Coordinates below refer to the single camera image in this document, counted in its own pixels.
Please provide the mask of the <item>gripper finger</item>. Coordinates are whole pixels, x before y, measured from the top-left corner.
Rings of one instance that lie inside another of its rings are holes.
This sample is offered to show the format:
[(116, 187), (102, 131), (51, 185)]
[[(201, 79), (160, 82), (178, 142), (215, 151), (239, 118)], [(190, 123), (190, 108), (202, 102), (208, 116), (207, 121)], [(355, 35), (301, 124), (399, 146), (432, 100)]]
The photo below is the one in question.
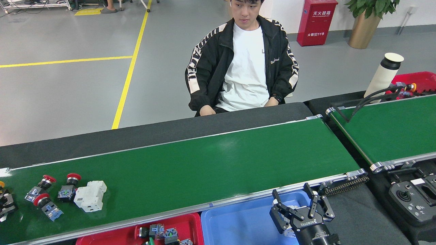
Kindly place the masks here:
[(18, 210), (18, 206), (14, 201), (13, 194), (9, 192), (3, 192), (0, 195), (0, 221), (4, 222), (7, 219), (7, 215), (14, 213)]

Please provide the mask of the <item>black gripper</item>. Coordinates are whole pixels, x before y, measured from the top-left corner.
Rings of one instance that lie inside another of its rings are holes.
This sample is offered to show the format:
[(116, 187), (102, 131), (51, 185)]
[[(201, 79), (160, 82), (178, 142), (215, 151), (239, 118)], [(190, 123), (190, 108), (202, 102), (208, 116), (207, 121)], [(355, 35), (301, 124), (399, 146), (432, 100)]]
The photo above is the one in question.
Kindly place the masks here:
[[(301, 221), (302, 213), (284, 205), (277, 190), (273, 189), (274, 203), (269, 214), (278, 232), (284, 234), (291, 225), (300, 245), (340, 245), (338, 234), (331, 234), (323, 223), (323, 221), (331, 222), (335, 218), (327, 197), (318, 194), (308, 183), (304, 183), (304, 192), (310, 197), (310, 206), (308, 218)], [(318, 205), (322, 208), (322, 212), (316, 214)]]

